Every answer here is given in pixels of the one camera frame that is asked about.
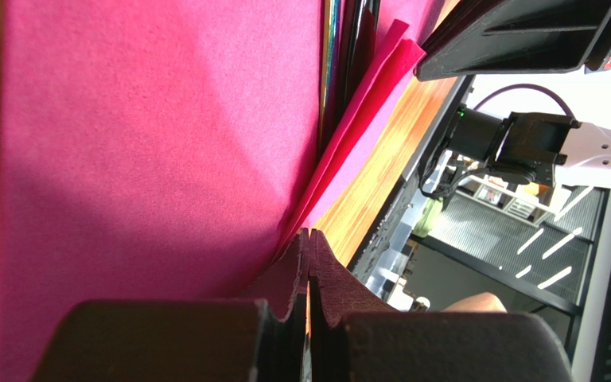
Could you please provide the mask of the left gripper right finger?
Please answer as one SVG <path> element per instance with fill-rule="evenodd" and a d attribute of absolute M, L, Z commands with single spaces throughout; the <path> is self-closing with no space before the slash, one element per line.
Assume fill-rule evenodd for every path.
<path fill-rule="evenodd" d="M 561 342 L 532 314 L 408 313 L 360 283 L 309 234 L 315 381 L 569 381 Z"/>

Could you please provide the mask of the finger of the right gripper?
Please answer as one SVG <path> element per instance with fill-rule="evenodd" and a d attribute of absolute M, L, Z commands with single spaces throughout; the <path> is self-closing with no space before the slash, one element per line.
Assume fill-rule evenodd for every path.
<path fill-rule="evenodd" d="M 600 71 L 611 55 L 611 0 L 460 1 L 422 48 L 422 82 Z"/>

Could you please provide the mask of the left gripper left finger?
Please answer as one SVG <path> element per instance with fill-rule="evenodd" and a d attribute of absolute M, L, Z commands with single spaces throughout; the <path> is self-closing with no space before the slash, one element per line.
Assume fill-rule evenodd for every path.
<path fill-rule="evenodd" d="M 58 325 L 35 381 L 298 381 L 309 236 L 237 298 L 93 300 Z"/>

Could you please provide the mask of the magenta paper napkin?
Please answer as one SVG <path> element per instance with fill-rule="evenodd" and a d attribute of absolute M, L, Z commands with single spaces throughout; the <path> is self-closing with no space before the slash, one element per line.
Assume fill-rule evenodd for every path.
<path fill-rule="evenodd" d="M 234 295 L 372 152 L 440 1 L 383 1 L 358 123 L 317 159 L 319 1 L 7 1 L 0 381 L 98 298 Z"/>

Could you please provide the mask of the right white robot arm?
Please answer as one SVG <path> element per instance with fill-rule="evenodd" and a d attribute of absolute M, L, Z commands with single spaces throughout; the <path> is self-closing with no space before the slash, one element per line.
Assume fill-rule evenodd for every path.
<path fill-rule="evenodd" d="M 421 81 L 482 74 L 567 73 L 611 68 L 611 1 L 462 1 L 422 45 Z M 497 119 L 454 108 L 426 150 L 430 169 L 451 151 L 480 172 L 518 185 L 611 189 L 611 129 L 562 113 L 513 112 Z"/>

